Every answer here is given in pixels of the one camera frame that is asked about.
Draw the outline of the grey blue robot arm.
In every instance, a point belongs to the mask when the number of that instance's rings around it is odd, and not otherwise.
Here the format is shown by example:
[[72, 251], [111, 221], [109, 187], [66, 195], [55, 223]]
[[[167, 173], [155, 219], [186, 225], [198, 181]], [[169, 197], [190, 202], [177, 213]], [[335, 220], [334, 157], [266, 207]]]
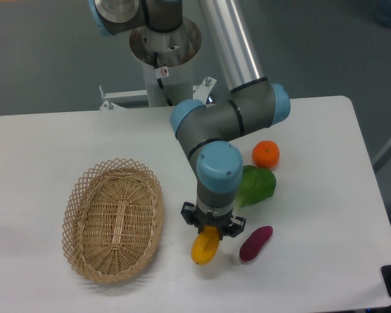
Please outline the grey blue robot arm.
[[233, 215], [242, 179], [242, 156], [231, 141], [285, 120], [289, 95], [269, 83], [238, 1], [200, 1], [230, 92], [207, 105], [192, 86], [192, 64], [201, 47], [198, 26], [182, 13], [182, 1], [90, 1], [99, 30], [130, 33], [142, 64], [149, 105], [170, 106], [171, 127], [197, 178], [197, 200], [181, 214], [199, 231], [236, 237], [245, 219]]

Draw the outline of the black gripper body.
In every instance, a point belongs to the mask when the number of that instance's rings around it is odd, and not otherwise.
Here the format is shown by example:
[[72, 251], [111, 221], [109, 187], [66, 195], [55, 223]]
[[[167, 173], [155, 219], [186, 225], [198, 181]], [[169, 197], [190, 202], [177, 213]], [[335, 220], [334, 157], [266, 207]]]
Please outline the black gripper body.
[[205, 223], [206, 226], [225, 227], [225, 237], [236, 237], [241, 234], [246, 225], [246, 219], [240, 216], [233, 216], [232, 211], [215, 216], [214, 214], [217, 211], [214, 211], [212, 208], [208, 208], [207, 212], [204, 213], [197, 205], [194, 205], [190, 202], [184, 202], [181, 209], [181, 215], [184, 218], [185, 222], [188, 225], [195, 225], [198, 222]]

